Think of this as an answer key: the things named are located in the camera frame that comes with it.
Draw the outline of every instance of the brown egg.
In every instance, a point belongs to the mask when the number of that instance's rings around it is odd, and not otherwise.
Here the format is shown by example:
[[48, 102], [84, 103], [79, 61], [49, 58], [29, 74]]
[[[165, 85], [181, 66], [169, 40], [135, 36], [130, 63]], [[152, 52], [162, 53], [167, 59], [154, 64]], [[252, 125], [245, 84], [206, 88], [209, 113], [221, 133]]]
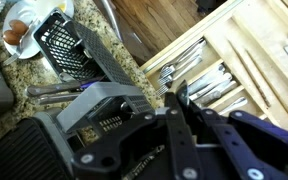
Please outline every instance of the brown egg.
[[19, 45], [21, 37], [13, 30], [7, 30], [3, 34], [3, 39], [9, 45]]
[[28, 30], [28, 27], [26, 26], [26, 24], [20, 20], [16, 20], [16, 19], [11, 20], [9, 22], [9, 25], [11, 26], [12, 30], [20, 36], [23, 36], [25, 32]]

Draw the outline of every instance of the dish drying rack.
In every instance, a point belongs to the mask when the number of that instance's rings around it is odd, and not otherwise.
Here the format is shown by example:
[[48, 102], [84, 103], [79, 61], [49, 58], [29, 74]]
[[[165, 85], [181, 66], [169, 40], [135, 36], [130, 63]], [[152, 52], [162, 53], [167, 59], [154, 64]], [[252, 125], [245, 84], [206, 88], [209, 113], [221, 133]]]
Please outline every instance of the dish drying rack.
[[125, 104], [135, 114], [153, 110], [97, 34], [60, 9], [55, 8], [33, 36], [57, 74], [66, 72], [76, 80], [104, 75], [110, 81], [93, 84], [57, 116], [64, 132], [91, 125], [101, 136], [123, 123]]

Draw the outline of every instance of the wooden drawer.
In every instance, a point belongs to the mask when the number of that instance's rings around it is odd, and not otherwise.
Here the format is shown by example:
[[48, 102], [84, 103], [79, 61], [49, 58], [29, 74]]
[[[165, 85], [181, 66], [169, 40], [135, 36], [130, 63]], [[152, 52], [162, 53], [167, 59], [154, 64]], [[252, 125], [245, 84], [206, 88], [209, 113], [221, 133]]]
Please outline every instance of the wooden drawer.
[[[283, 49], [288, 45], [288, 0], [227, 1], [141, 67], [156, 89], [162, 66], [202, 37], [207, 41], [203, 61], [174, 81], [170, 91], [184, 79], [191, 84], [223, 63], [238, 86], [208, 107], [219, 111], [244, 96], [249, 102], [242, 110], [268, 118], [288, 130], [288, 55]], [[241, 58], [253, 72], [271, 107], [265, 104]]]

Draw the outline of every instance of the wooden utensil tray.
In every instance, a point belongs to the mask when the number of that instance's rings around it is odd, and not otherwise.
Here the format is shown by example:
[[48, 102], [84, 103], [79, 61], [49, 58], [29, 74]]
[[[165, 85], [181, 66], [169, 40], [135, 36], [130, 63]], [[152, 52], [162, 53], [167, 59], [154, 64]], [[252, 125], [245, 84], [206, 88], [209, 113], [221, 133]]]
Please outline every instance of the wooden utensil tray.
[[[156, 89], [161, 67], [202, 37], [207, 41], [202, 63], [173, 82], [170, 91], [184, 79], [191, 84], [223, 62], [239, 86], [208, 107], [219, 111], [245, 96], [249, 102], [242, 110], [262, 119], [267, 117], [273, 124], [288, 130], [288, 56], [283, 49], [288, 45], [288, 0], [227, 1], [141, 67]], [[246, 60], [271, 107], [265, 104], [229, 41]]]

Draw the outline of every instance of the screw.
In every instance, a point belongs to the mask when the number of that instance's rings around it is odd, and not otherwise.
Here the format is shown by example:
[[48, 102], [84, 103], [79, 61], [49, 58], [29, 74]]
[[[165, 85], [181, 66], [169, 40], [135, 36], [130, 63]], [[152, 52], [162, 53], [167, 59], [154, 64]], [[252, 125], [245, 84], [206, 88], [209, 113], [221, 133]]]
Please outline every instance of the screw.
[[84, 164], [90, 163], [92, 162], [94, 159], [94, 156], [92, 154], [85, 154], [84, 156], [82, 156], [81, 161]]
[[241, 112], [235, 112], [235, 116], [237, 116], [237, 117], [242, 117], [243, 114], [242, 114]]
[[213, 111], [207, 110], [207, 111], [206, 111], [206, 114], [211, 115], [211, 114], [213, 114]]
[[171, 111], [171, 114], [177, 114], [178, 113], [178, 111], [176, 110], [176, 109], [173, 109], [172, 111]]
[[193, 168], [185, 168], [183, 171], [183, 176], [186, 179], [197, 179], [197, 172]]
[[255, 169], [255, 168], [251, 168], [251, 169], [247, 170], [247, 174], [252, 180], [263, 180], [264, 179], [264, 174], [260, 170]]
[[152, 114], [147, 114], [146, 116], [145, 116], [145, 119], [146, 120], [150, 120], [150, 119], [152, 119], [153, 118], [153, 115]]

